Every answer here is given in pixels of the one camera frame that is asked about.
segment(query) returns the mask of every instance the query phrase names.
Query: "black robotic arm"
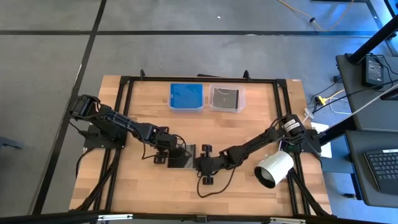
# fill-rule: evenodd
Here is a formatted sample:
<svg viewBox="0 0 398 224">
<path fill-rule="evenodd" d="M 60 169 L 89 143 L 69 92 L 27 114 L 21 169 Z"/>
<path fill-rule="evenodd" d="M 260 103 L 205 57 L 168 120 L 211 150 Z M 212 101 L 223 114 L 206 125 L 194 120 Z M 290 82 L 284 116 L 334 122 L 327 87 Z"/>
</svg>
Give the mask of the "black robotic arm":
<svg viewBox="0 0 398 224">
<path fill-rule="evenodd" d="M 275 127 L 278 124 L 280 129 L 276 130 Z M 305 128 L 297 115 L 289 114 L 273 121 L 268 129 L 252 140 L 240 146 L 231 146 L 220 151 L 220 155 L 217 157 L 210 157 L 212 151 L 210 145 L 202 145 L 204 153 L 195 159 L 196 169 L 203 177 L 203 184 L 212 185 L 212 175 L 219 170 L 229 170 L 240 166 L 251 153 L 273 142 L 284 140 L 291 145 L 301 145 L 304 133 Z"/>
<path fill-rule="evenodd" d="M 101 104 L 95 96 L 81 95 L 70 110 L 75 120 L 89 121 L 100 130 L 100 135 L 110 141 L 118 141 L 125 131 L 139 141 L 158 150 L 154 163 L 164 164 L 166 151 L 176 150 L 177 137 L 169 134 L 168 127 L 158 127 L 150 123 L 138 123 L 122 115 L 110 106 Z"/>
</svg>

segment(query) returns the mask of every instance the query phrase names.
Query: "wire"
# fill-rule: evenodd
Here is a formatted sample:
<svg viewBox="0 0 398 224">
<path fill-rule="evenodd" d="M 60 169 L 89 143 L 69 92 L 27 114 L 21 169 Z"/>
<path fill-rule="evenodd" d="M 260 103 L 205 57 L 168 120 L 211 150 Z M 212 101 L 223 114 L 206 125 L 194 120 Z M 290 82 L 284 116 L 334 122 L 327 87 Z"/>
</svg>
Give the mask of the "wire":
<svg viewBox="0 0 398 224">
<path fill-rule="evenodd" d="M 379 60 L 379 58 L 377 57 L 377 55 L 374 55 L 374 54 L 372 54 L 372 53 L 370 53 L 370 55 L 376 59 L 376 62 L 377 62 L 379 65 L 381 65 L 381 66 L 383 66 L 383 67 L 385 67 L 385 68 L 387 69 L 388 77 L 389 77 L 390 81 L 392 82 L 392 78 L 391 78 L 391 75 L 390 75 L 390 70 L 391 70 L 391 72 L 394 73 L 395 75 L 398 75 L 398 74 L 396 74 L 395 72 L 392 71 L 392 69 L 391 69 L 390 65 L 387 63 L 387 60 L 386 60 L 386 58 L 384 57 L 384 55 L 382 55 L 382 56 L 383 56 L 383 58 L 384 58 L 384 61 L 388 64 L 388 67 L 385 66 L 385 65 L 383 65 L 383 64 L 380 62 L 380 60 Z"/>
<path fill-rule="evenodd" d="M 310 142 L 308 141 L 308 139 L 305 137 L 305 135 L 303 135 L 304 140 L 307 142 L 307 144 L 310 146 L 310 148 L 312 149 L 313 153 L 315 153 L 316 155 L 320 155 L 319 152 L 317 152 L 312 145 L 310 144 Z"/>
<path fill-rule="evenodd" d="M 329 103 L 327 103 L 327 104 L 321 106 L 320 108 L 316 109 L 316 110 L 313 112 L 313 114 L 316 113 L 316 112 L 318 112 L 320 109 L 322 109 L 322 108 L 324 108 L 324 107 L 326 107 L 326 106 L 328 106 L 328 105 L 330 105 L 330 104 L 332 104 L 332 103 L 334 103 L 334 102 L 337 102 L 337 101 L 339 101 L 339 100 L 341 100 L 341 99 L 343 99 L 343 98 L 352 96 L 352 95 L 357 94 L 357 93 L 360 93 L 360 92 L 362 92 L 362 91 L 371 90 L 371 89 L 373 89 L 373 88 L 377 88 L 377 87 L 380 87 L 380 86 L 388 85 L 388 84 L 391 84 L 391 83 L 394 83 L 394 82 L 398 82 L 398 79 L 396 79 L 396 80 L 394 80 L 394 81 L 392 81 L 392 82 L 387 82 L 387 83 L 384 83 L 384 84 L 381 84 L 381 85 L 372 86 L 372 87 L 369 87 L 369 88 L 365 88 L 365 89 L 362 89 L 362 90 L 358 90 L 358 91 L 352 92 L 352 93 L 350 93 L 350 94 L 347 94 L 347 95 L 345 95 L 345 96 L 342 96 L 342 97 L 340 97 L 340 98 L 337 98 L 337 100 L 335 100 L 335 101 L 329 102 Z"/>
<path fill-rule="evenodd" d="M 80 135 L 82 135 L 82 136 L 84 137 L 85 134 L 83 133 L 83 131 L 81 131 L 78 127 L 76 127 L 76 125 L 74 125 L 74 124 L 73 124 L 72 122 L 70 122 L 70 121 L 69 121 L 69 124 L 70 124 L 72 127 L 74 127 Z"/>
<path fill-rule="evenodd" d="M 178 134 L 173 134 L 173 136 L 175 136 L 175 137 L 181 139 L 182 144 L 178 144 L 178 143 L 177 143 L 177 145 L 179 145 L 179 146 L 184 146 L 183 148 L 185 149 L 185 152 L 188 153 L 190 156 L 192 156 L 192 153 L 187 151 L 187 143 L 185 142 L 184 138 L 181 137 L 181 136 L 179 136 Z"/>
<path fill-rule="evenodd" d="M 348 10 L 349 10 L 350 7 L 353 5 L 353 3 L 354 3 L 355 0 L 352 0 L 352 1 L 351 1 L 351 3 L 350 3 L 350 4 L 348 5 L 348 7 L 346 8 L 346 10 L 345 10 L 345 11 L 342 13 L 342 15 L 340 16 L 340 18 L 338 18 L 338 20 L 337 20 L 329 29 L 322 29 L 322 28 L 318 25 L 318 23 L 315 21 L 315 17 L 312 17 L 312 16 L 308 15 L 307 13 L 305 13 L 305 12 L 303 12 L 303 11 L 301 11 L 301 10 L 298 10 L 298 9 L 296 9 L 296 8 L 293 8 L 292 6 L 288 5 L 286 2 L 283 2 L 282 0 L 278 0 L 278 1 L 279 1 L 280 3 L 282 3 L 283 5 L 285 5 L 286 7 L 288 7 L 289 9 L 291 9 L 291 10 L 293 10 L 293 11 L 296 11 L 296 12 L 299 12 L 299 13 L 301 13 L 301 14 L 307 16 L 308 18 L 310 18 L 310 22 L 313 22 L 313 23 L 318 27 L 318 29 L 320 29 L 320 30 L 323 31 L 323 32 L 327 32 L 327 31 L 330 31 L 330 30 L 332 30 L 333 28 L 335 28 L 335 26 L 337 26 L 337 24 L 340 22 L 340 20 L 347 14 Z"/>
<path fill-rule="evenodd" d="M 300 151 L 298 152 L 298 154 L 297 155 L 291 155 L 291 154 L 289 154 L 291 157 L 293 157 L 293 158 L 296 158 L 296 157 L 300 157 L 300 155 L 301 155 L 301 152 L 302 152 L 302 148 L 301 148 L 301 146 L 300 146 Z"/>
<path fill-rule="evenodd" d="M 283 119 L 283 118 L 285 118 L 285 116 L 283 116 L 283 117 L 281 117 L 281 118 L 277 118 L 277 119 L 275 119 L 275 120 L 271 123 L 271 125 L 270 125 L 269 128 L 268 128 L 268 132 L 265 134 L 264 138 L 266 138 L 266 137 L 268 136 L 268 134 L 269 134 L 269 129 L 272 128 L 272 127 L 275 127 L 275 126 L 277 125 L 277 122 L 280 121 L 280 120 Z M 220 194 L 220 193 L 224 192 L 224 191 L 228 188 L 229 184 L 230 184 L 231 181 L 232 181 L 232 178 L 233 178 L 234 173 L 235 173 L 235 169 L 238 167 L 238 164 L 241 163 L 243 157 L 246 155 L 246 153 L 248 152 L 248 150 L 249 150 L 249 148 L 247 148 L 247 149 L 242 153 L 241 157 L 238 159 L 238 162 L 237 162 L 236 165 L 233 167 L 233 170 L 232 170 L 231 176 L 229 177 L 228 183 L 227 183 L 227 184 L 225 185 L 225 187 L 222 188 L 221 190 L 219 190 L 219 191 L 217 191 L 217 192 L 211 192 L 211 193 L 208 193 L 208 194 L 205 194 L 205 195 L 201 195 L 201 194 L 199 193 L 199 184 L 200 184 L 201 178 L 204 177 L 204 176 L 203 176 L 203 175 L 199 176 L 198 183 L 197 183 L 197 194 L 198 194 L 198 196 L 201 197 L 201 198 L 205 198 L 205 197 L 209 197 L 210 195 L 216 195 L 216 194 Z"/>
<path fill-rule="evenodd" d="M 385 58 L 384 55 L 374 55 L 374 54 L 372 54 L 372 53 L 367 54 L 367 55 L 372 55 L 372 56 L 376 56 L 376 57 L 377 57 L 377 56 L 381 56 L 381 57 L 384 58 L 384 61 L 386 62 L 386 64 L 387 64 L 388 67 L 386 67 L 386 66 L 383 65 L 382 63 L 380 63 L 380 64 L 381 64 L 383 67 L 386 67 L 386 68 L 387 68 L 388 75 L 389 75 L 389 78 L 390 78 L 391 81 L 390 81 L 390 82 L 387 82 L 387 83 L 383 83 L 383 84 L 377 85 L 377 86 L 372 86 L 372 87 L 369 87 L 369 88 L 365 88 L 365 89 L 362 89 L 362 90 L 358 90 L 358 91 L 352 92 L 352 93 L 350 93 L 350 94 L 347 94 L 347 95 L 345 95 L 345 96 L 342 96 L 342 97 L 340 97 L 340 98 L 337 98 L 337 100 L 332 101 L 332 102 L 329 101 L 329 103 L 327 103 L 327 104 L 321 106 L 320 108 L 314 110 L 312 114 L 314 114 L 315 112 L 319 111 L 320 109 L 322 109 L 322 108 L 324 108 L 324 107 L 326 107 L 326 106 L 328 106 L 328 105 L 331 105 L 332 103 L 334 103 L 334 102 L 336 102 L 336 101 L 338 101 L 338 100 L 341 100 L 341 99 L 343 99 L 343 98 L 349 97 L 349 96 L 351 96 L 351 95 L 353 95 L 353 94 L 360 93 L 360 92 L 362 92 L 362 91 L 372 90 L 372 89 L 375 89 L 375 88 L 377 88 L 377 87 L 385 86 L 385 85 L 388 85 L 388 84 L 391 84 L 390 89 L 392 88 L 392 85 L 394 84 L 394 82 L 398 81 L 398 79 L 392 80 L 392 78 L 391 78 L 391 76 L 390 76 L 390 71 L 391 71 L 391 73 L 393 73 L 393 74 L 395 74 L 395 75 L 398 75 L 398 73 L 392 71 L 391 66 L 390 66 L 390 64 L 388 64 L 388 62 L 387 62 L 387 60 L 386 60 L 386 58 Z"/>
<path fill-rule="evenodd" d="M 332 98 L 330 98 L 329 99 L 329 101 L 331 101 L 332 99 L 337 99 L 336 97 L 332 97 Z M 335 111 L 332 107 L 331 107 L 331 105 L 329 105 L 329 107 L 330 107 L 330 110 L 331 111 L 333 111 L 333 112 L 335 112 L 335 113 L 337 113 L 337 114 L 351 114 L 351 113 L 346 113 L 346 112 L 339 112 L 339 111 Z"/>
<path fill-rule="evenodd" d="M 329 87 L 327 87 L 326 89 L 322 90 L 321 92 L 312 95 L 312 96 L 311 96 L 311 100 L 310 100 L 309 103 L 307 103 L 307 105 L 310 105 L 310 104 L 311 104 L 311 102 L 312 102 L 312 100 L 313 100 L 313 98 L 314 98 L 315 96 L 317 96 L 317 95 L 323 93 L 324 91 L 327 91 L 327 90 L 330 89 L 332 86 L 336 85 L 336 83 L 338 83 L 338 80 L 340 80 L 340 79 L 341 79 L 341 75 L 339 75 L 339 78 L 336 80 L 335 83 L 331 84 Z"/>
<path fill-rule="evenodd" d="M 77 175 L 79 174 L 79 166 L 80 166 L 80 161 L 81 161 L 81 159 L 82 159 L 85 155 L 87 155 L 89 152 L 91 152 L 93 149 L 94 149 L 94 148 L 89 148 L 89 149 L 87 149 L 87 151 L 85 151 L 85 152 L 79 157 L 79 159 L 77 160 L 77 163 L 76 163 L 76 178 L 77 178 Z"/>
<path fill-rule="evenodd" d="M 342 93 L 342 92 L 344 92 L 344 91 L 345 91 L 345 90 L 340 90 L 340 91 L 338 91 L 337 93 L 335 93 L 335 94 L 329 96 L 328 98 L 324 98 L 324 100 L 325 100 L 325 101 L 326 101 L 326 100 L 330 100 L 330 99 L 332 99 L 334 96 L 336 96 L 337 94 Z"/>
</svg>

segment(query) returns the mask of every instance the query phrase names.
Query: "black clamp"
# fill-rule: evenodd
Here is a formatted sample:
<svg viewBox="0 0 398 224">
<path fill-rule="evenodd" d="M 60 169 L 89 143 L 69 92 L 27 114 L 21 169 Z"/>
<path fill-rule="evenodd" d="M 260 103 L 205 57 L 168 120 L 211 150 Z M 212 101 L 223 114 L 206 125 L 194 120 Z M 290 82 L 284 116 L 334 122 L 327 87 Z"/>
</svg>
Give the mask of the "black clamp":
<svg viewBox="0 0 398 224">
<path fill-rule="evenodd" d="M 250 75 L 249 75 L 249 71 L 245 70 L 243 73 L 243 78 L 246 79 L 246 81 L 250 81 Z"/>
<path fill-rule="evenodd" d="M 278 85 L 280 85 L 282 88 L 287 88 L 287 82 L 286 79 L 284 78 L 277 78 L 275 79 L 276 83 L 278 83 Z"/>
<path fill-rule="evenodd" d="M 197 215 L 197 223 L 206 223 L 207 216 L 206 215 Z"/>
<path fill-rule="evenodd" d="M 156 156 L 154 156 L 154 164 L 165 164 L 167 158 L 167 152 L 158 151 L 156 152 Z"/>
<path fill-rule="evenodd" d="M 203 144 L 203 145 L 201 145 L 201 150 L 205 153 L 201 153 L 200 157 L 210 158 L 210 153 L 213 151 L 213 148 L 211 145 Z M 211 177 L 210 174 L 204 176 L 202 181 L 203 181 L 203 185 L 213 185 L 214 184 L 214 179 Z"/>
<path fill-rule="evenodd" d="M 141 80 L 141 81 L 144 81 L 144 77 L 145 77 L 146 75 L 145 75 L 145 72 L 144 72 L 143 69 L 141 69 L 141 70 L 139 71 L 139 76 L 140 76 L 140 80 Z"/>
</svg>

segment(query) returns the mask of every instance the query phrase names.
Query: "wooden tabletop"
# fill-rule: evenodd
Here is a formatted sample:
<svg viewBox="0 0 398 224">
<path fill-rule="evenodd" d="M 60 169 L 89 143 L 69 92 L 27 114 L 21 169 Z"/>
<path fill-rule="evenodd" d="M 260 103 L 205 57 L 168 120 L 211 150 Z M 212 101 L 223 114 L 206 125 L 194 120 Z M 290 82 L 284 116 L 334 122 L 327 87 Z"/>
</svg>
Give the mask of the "wooden tabletop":
<svg viewBox="0 0 398 224">
<path fill-rule="evenodd" d="M 105 76 L 99 91 L 102 103 L 113 106 L 119 86 L 119 76 Z M 246 89 L 246 107 L 240 113 L 211 111 L 207 105 L 208 90 L 205 87 L 205 107 L 201 113 L 174 113 L 167 105 L 170 82 L 134 82 L 129 117 L 137 122 L 168 126 L 171 134 L 181 135 L 187 144 L 197 145 L 197 156 L 202 144 L 213 146 L 213 156 L 232 145 L 239 145 L 264 132 L 277 118 L 273 87 L 262 83 L 239 83 Z M 300 80 L 287 80 L 292 112 L 301 120 L 306 107 Z M 127 88 L 124 88 L 125 100 Z M 283 94 L 280 90 L 282 105 Z M 254 167 L 265 154 L 273 154 L 277 143 L 270 144 L 251 154 L 243 165 L 236 169 L 225 192 L 200 198 L 197 195 L 197 172 L 195 170 L 168 169 L 166 164 L 157 165 L 152 159 L 141 160 L 142 143 L 127 135 L 126 147 L 122 150 L 114 190 L 112 212 L 169 213 L 207 215 L 280 215 L 291 216 L 291 204 L 287 181 L 283 180 L 274 189 L 263 187 L 254 176 Z M 147 155 L 156 150 L 147 147 Z M 104 149 L 95 149 L 87 154 L 80 165 L 70 208 L 76 208 L 93 190 L 98 182 Z M 327 212 L 330 204 L 318 159 L 313 155 L 301 155 L 305 183 L 317 202 Z M 200 184 L 201 194 L 219 191 L 231 175 L 230 170 L 221 170 L 214 176 L 214 185 Z M 104 208 L 108 186 L 104 188 L 100 208 Z M 299 188 L 296 186 L 298 209 L 303 213 Z"/>
</svg>

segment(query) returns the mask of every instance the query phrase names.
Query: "black desk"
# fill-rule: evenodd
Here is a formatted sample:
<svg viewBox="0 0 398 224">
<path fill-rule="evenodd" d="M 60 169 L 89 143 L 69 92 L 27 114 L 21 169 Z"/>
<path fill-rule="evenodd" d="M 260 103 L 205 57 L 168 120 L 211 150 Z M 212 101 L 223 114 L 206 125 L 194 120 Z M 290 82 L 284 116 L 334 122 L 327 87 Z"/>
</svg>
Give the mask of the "black desk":
<svg viewBox="0 0 398 224">
<path fill-rule="evenodd" d="M 398 73 L 398 58 L 386 57 L 388 64 L 392 70 Z M 352 65 L 347 61 L 344 55 L 336 56 L 337 67 L 340 71 L 346 94 L 353 93 L 358 90 L 363 90 L 367 87 L 361 84 L 362 65 Z M 398 75 L 391 73 L 393 80 L 398 78 Z M 387 69 L 384 69 L 384 80 L 389 80 Z M 390 85 L 386 85 L 381 90 L 387 90 Z M 380 95 L 380 92 L 374 90 L 366 90 L 361 93 L 354 94 L 348 97 L 349 107 L 352 112 L 360 109 L 367 102 L 373 100 Z M 325 136 L 321 138 L 321 143 L 329 142 L 342 134 L 346 130 L 361 130 L 361 131 L 382 131 L 398 133 L 398 101 L 376 100 L 362 111 L 354 116 L 342 121 L 338 125 L 330 128 Z"/>
<path fill-rule="evenodd" d="M 366 151 L 398 149 L 398 134 L 368 131 L 346 131 L 345 134 L 365 204 L 398 208 L 398 195 L 383 194 L 378 191 L 364 156 Z"/>
</svg>

